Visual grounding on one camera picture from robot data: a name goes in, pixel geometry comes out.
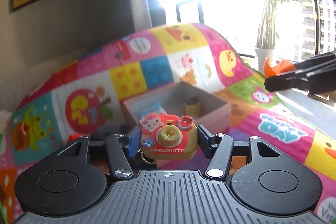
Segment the Hello Kitty toy camera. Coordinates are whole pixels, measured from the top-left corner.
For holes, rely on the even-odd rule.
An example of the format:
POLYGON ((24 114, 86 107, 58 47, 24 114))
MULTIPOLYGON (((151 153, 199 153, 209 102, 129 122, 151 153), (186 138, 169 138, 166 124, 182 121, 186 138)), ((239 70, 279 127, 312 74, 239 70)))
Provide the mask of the Hello Kitty toy camera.
POLYGON ((150 113, 138 125, 141 158, 147 164, 190 160, 198 150, 198 130, 191 116, 150 113))

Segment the orange toy piece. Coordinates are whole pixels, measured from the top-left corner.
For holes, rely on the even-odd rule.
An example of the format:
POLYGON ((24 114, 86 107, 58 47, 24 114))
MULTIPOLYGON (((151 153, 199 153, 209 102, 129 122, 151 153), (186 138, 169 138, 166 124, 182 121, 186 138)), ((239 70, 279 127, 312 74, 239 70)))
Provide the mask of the orange toy piece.
POLYGON ((281 73, 295 71, 296 68, 287 59, 282 59, 279 63, 274 66, 270 65, 270 59, 267 57, 264 61, 263 71, 266 78, 277 76, 281 73))

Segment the blue white tissue pack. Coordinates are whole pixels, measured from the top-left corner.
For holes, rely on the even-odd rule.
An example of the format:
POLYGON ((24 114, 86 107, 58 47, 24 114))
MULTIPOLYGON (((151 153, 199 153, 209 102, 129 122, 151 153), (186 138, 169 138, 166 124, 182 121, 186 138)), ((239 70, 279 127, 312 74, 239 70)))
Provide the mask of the blue white tissue pack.
POLYGON ((153 113, 157 115, 167 114, 167 112, 163 109, 162 105, 159 102, 155 102, 142 108, 141 110, 138 110, 135 113, 135 117, 137 118, 137 120, 140 120, 143 119, 145 116, 153 113))

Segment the small dark yellow toy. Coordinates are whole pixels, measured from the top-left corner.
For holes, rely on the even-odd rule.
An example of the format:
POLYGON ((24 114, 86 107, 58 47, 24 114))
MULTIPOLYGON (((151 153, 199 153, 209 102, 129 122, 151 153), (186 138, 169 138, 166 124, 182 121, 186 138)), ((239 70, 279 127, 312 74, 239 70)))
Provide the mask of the small dark yellow toy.
POLYGON ((200 116, 201 115, 201 103, 195 97, 187 98, 184 101, 184 114, 188 116, 200 116))

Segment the pink cardboard box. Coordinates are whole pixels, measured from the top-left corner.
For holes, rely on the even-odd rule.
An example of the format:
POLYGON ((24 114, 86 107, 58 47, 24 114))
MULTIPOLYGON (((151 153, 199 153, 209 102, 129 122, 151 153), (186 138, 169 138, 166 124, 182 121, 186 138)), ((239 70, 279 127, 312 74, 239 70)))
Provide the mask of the pink cardboard box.
POLYGON ((173 83, 123 101, 124 112, 129 124, 139 120, 135 113, 142 108, 159 102, 167 114, 184 116, 184 101, 195 97, 201 103, 201 115, 194 116, 195 124, 204 125, 211 133, 226 132, 230 127, 230 104, 207 91, 185 82, 173 83))

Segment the colourful cartoon play mat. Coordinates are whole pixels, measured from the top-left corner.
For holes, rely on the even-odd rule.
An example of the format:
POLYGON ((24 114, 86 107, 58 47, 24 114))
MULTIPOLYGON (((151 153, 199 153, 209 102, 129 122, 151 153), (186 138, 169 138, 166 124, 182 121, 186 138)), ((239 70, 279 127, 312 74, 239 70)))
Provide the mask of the colourful cartoon play mat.
POLYGON ((227 102, 203 99, 197 118, 211 128, 230 129, 235 137, 264 137, 320 177, 317 214, 335 223, 335 141, 290 111, 264 88, 252 70, 215 30, 201 24, 176 24, 144 30, 111 42, 37 81, 1 88, 1 109, 13 117, 1 136, 1 203, 8 222, 21 215, 14 180, 30 164, 52 153, 71 134, 87 135, 141 119, 149 102, 180 82, 227 102))

